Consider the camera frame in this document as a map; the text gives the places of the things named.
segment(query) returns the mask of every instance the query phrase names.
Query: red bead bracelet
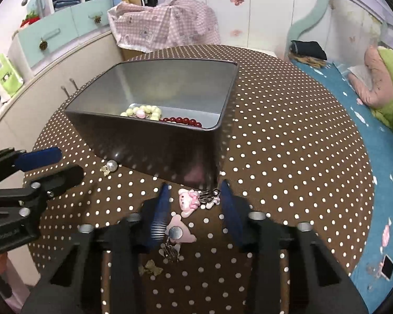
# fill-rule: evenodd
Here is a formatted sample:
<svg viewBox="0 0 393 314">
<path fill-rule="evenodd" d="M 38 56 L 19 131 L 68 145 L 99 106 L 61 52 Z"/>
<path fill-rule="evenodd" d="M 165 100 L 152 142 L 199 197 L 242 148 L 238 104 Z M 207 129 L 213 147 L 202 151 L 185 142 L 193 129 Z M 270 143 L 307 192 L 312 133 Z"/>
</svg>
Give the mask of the red bead bracelet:
<svg viewBox="0 0 393 314">
<path fill-rule="evenodd" d="M 197 122 L 195 119 L 189 119 L 189 118 L 171 117 L 171 118 L 163 118 L 162 121 L 176 122 L 177 124 L 191 125 L 191 126 L 196 126 L 197 128 L 202 127 L 200 122 Z"/>
</svg>

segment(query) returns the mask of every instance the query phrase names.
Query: pink checkered cloth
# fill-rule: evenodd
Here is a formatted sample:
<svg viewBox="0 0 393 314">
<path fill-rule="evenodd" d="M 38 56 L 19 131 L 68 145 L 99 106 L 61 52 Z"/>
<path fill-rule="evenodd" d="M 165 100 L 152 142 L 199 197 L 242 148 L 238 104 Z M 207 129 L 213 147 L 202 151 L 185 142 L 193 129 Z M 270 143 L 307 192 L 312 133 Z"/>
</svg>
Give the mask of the pink checkered cloth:
<svg viewBox="0 0 393 314">
<path fill-rule="evenodd" d="M 197 0 L 166 0 L 156 7 L 121 2 L 108 10 L 118 47 L 145 53 L 159 49 L 220 44 L 214 11 Z"/>
</svg>

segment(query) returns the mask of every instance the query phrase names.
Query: drawer knob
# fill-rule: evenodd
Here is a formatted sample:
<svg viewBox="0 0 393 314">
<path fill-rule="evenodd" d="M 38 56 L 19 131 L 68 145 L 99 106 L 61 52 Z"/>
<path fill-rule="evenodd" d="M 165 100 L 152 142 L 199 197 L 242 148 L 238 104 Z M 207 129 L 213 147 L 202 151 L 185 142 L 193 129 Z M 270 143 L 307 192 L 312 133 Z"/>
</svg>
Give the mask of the drawer knob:
<svg viewBox="0 0 393 314">
<path fill-rule="evenodd" d="M 41 42 L 39 43 L 39 49 L 41 51 L 44 51 L 47 49 L 47 47 L 48 47 L 48 43 L 44 39 L 42 39 Z"/>
</svg>

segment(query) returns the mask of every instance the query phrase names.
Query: blue bedsheet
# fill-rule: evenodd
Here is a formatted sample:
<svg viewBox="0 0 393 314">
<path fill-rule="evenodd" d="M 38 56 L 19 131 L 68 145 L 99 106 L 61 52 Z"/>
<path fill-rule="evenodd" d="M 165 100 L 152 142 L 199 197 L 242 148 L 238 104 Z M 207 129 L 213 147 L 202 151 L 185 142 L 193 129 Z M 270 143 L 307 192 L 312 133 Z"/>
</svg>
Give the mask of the blue bedsheet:
<svg viewBox="0 0 393 314">
<path fill-rule="evenodd" d="M 334 65 L 318 70 L 293 63 L 336 97 L 355 122 L 367 149 L 375 184 L 373 217 L 363 255 L 351 279 L 372 313 L 393 287 L 393 275 L 389 281 L 375 275 L 386 254 L 393 260 L 393 132 L 375 119 L 367 106 L 359 105 L 357 94 Z M 390 234 L 387 246 L 382 244 L 384 230 Z"/>
</svg>

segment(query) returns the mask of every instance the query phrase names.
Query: pink hello kitty charm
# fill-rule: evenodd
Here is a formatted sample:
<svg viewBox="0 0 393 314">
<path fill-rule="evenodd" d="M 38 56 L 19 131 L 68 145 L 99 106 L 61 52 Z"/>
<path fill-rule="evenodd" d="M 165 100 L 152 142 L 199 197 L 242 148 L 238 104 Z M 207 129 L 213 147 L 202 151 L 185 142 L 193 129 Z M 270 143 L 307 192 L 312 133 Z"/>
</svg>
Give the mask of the pink hello kitty charm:
<svg viewBox="0 0 393 314">
<path fill-rule="evenodd" d="M 189 217 L 200 205 L 198 192 L 179 189 L 179 205 L 182 210 L 181 216 L 184 218 Z"/>
</svg>

